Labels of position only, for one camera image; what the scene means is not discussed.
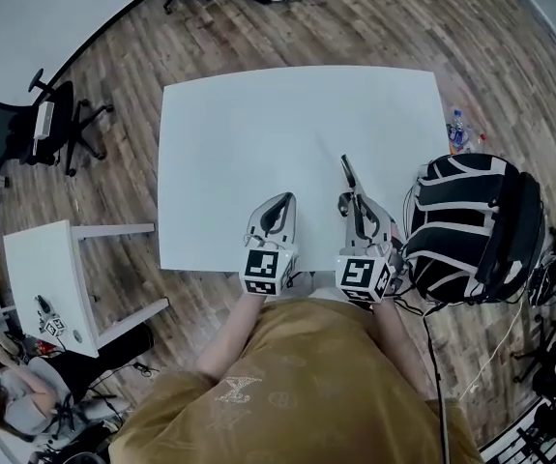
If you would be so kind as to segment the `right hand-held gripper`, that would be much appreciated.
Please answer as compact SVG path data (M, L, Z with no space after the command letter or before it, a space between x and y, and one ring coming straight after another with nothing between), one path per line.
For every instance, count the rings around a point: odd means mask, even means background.
M380 304L402 286L393 219L373 199L352 192L342 193L337 207L346 223L344 248L336 257L336 288L351 304Z

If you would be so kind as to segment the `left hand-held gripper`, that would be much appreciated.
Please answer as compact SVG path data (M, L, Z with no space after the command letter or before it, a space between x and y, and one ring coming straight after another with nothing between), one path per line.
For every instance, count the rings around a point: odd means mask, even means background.
M278 194L249 217L244 237L243 291L278 297L292 285L299 257L295 244L297 199L292 192Z

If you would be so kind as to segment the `grey metal piece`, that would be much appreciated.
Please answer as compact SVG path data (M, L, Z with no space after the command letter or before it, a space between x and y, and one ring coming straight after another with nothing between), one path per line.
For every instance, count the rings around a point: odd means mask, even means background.
M363 186L345 154L340 157L340 162L347 182L348 190L339 196L339 200L344 204L349 201L353 201L356 206L360 206L363 198L366 196Z

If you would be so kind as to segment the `person's left forearm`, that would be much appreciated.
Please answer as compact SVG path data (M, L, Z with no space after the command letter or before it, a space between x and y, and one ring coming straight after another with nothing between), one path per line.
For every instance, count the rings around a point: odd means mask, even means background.
M243 353L258 320L266 296L242 295L220 326L214 338L200 353L195 371L214 380L220 380Z

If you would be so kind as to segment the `person's right forearm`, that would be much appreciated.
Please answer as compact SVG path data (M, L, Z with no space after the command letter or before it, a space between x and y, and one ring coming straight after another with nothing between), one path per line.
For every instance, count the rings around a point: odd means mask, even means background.
M435 397L428 372L393 300L372 307L379 330L380 349L407 383L424 399Z

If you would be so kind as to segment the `black and white backpack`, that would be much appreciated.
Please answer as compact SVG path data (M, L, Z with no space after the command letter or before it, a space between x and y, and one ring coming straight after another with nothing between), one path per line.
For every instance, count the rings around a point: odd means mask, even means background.
M500 157L433 160L420 170L406 210L401 254L415 289L430 302L505 302L526 284L541 255L541 186Z

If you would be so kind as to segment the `plastic water bottle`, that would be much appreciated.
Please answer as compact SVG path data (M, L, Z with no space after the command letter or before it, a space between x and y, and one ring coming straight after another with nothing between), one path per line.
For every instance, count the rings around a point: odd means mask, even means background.
M467 140L465 133L462 112L460 110L454 110L453 120L449 127L449 138L452 146L457 150L461 150Z

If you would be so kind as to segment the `clear plastic wrapper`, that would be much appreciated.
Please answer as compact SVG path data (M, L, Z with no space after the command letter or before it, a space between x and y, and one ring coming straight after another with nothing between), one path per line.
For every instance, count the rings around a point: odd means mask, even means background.
M470 124L463 126L462 152L477 153L480 150L480 138Z

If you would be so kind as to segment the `person's mustard shirt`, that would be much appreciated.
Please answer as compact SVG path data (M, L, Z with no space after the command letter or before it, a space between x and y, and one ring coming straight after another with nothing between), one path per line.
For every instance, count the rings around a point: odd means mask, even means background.
M161 375L111 464L483 464L455 400L424 400L380 349L373 310L263 304L240 358L211 380Z

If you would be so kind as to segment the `black chair base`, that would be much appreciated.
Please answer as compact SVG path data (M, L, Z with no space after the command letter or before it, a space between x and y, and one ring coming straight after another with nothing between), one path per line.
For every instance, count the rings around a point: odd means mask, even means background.
M522 373L517 374L513 377L512 381L515 384L523 383L529 377L529 375L532 373L535 367L542 363L542 361L547 356L547 352L549 350L551 342L553 341L554 336L556 334L556 320L552 320L548 327L544 325L544 319L540 315L537 315L535 317L535 321L539 326L538 342L535 348L532 349L531 351L522 351L522 352L512 351L510 353L510 357L513 360L516 361L520 361L523 359L530 360L530 363L527 365L526 368L523 369Z

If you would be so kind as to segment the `small white table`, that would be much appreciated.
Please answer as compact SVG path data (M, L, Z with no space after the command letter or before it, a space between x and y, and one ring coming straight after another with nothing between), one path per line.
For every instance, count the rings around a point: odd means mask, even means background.
M72 225L67 219L4 237L15 312L25 334L95 358L99 350L169 307L161 298L100 332L93 314L79 244L85 239L149 234L153 223ZM66 325L58 338L40 333L35 297L48 300Z

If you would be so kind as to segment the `spare hand-held gripper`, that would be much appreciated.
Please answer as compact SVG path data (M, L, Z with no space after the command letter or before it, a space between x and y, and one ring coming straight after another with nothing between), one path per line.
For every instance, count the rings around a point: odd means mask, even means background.
M66 331L66 325L60 315L51 303L41 295L35 297L35 303L40 333L49 334L55 338L60 337Z

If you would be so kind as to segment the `white box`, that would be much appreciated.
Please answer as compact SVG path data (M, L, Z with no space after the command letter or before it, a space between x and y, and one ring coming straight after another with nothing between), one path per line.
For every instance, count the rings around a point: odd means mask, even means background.
M35 140L40 141L49 137L54 107L55 104L51 101L44 101L39 105L34 131Z

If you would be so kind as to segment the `black metal rack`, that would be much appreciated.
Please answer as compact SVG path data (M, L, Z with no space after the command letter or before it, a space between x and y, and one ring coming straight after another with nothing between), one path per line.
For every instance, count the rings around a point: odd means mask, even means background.
M480 449L484 464L556 464L556 437L540 431L535 415L550 402L540 397L527 411Z

